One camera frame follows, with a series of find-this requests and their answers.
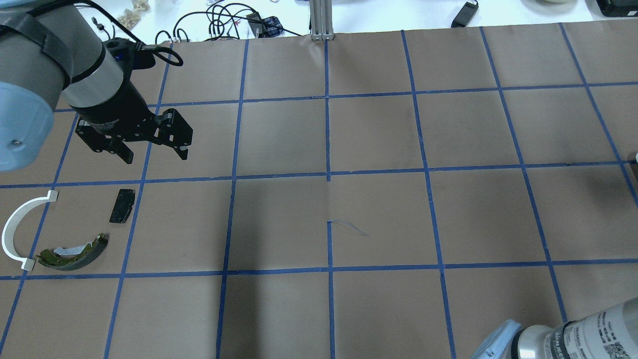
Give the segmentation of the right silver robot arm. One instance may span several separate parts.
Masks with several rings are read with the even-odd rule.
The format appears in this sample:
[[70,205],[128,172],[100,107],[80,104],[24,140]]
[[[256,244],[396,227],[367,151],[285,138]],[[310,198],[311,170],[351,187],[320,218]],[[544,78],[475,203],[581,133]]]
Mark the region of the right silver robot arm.
[[636,359],[638,300],[551,327],[526,328],[504,321],[471,356],[473,359]]

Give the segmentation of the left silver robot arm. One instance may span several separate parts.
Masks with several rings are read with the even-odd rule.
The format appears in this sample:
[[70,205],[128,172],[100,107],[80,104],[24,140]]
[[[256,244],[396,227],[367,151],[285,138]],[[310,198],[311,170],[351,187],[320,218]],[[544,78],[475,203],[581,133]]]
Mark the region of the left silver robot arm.
[[183,161],[193,129],[178,110],[155,115],[131,82],[135,70],[160,59],[182,66],[177,52],[127,38],[102,41],[75,0],[1,2],[0,84],[2,172],[21,170],[41,152],[62,99],[78,114],[75,134],[97,153],[134,159],[128,143],[173,149]]

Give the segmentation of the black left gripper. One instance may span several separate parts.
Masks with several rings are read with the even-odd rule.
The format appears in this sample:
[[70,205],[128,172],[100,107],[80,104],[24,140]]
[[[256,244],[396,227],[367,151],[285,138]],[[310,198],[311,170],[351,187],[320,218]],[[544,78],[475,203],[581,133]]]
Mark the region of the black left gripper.
[[75,134],[96,153],[117,155],[126,164],[134,161],[127,142],[148,141],[174,150],[187,161],[193,142],[193,128],[178,109],[160,115],[148,109],[146,101],[131,82],[137,69],[149,69],[156,61],[143,44],[124,38],[102,43],[91,69],[77,76]]

